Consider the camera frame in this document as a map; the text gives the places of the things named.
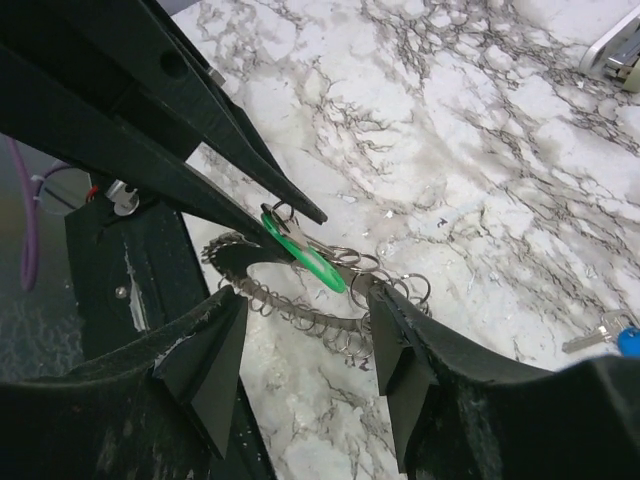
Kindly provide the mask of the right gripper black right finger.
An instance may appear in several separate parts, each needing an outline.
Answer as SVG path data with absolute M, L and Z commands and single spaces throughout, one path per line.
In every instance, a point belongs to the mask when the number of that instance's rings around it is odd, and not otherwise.
M 638 477 L 636 359 L 547 371 L 471 341 L 389 285 L 367 301 L 378 387 L 409 478 Z

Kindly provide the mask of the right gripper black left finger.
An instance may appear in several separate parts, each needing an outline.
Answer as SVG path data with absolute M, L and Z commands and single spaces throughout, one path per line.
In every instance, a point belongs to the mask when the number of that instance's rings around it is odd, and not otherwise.
M 225 456 L 248 305 L 219 290 L 58 377 L 1 387 L 5 479 L 207 479 Z

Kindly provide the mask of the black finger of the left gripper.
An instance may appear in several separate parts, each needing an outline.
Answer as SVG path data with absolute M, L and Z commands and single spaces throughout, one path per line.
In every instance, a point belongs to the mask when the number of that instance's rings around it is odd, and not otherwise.
M 327 215 L 280 169 L 210 65 L 156 1 L 76 1 L 83 35 L 236 168 L 309 219 Z
M 208 178 L 119 118 L 82 101 L 1 47 L 1 132 L 86 171 L 145 190 L 172 208 L 242 233 L 292 259 L 264 226 Z

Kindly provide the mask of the green key tag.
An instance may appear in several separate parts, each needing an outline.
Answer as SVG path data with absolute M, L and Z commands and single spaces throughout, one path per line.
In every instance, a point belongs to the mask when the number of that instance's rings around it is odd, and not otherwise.
M 281 233 L 271 213 L 262 213 L 261 221 L 267 232 L 327 287 L 337 293 L 346 291 L 346 284 L 341 275 L 313 247 L 300 246 L 284 233 Z

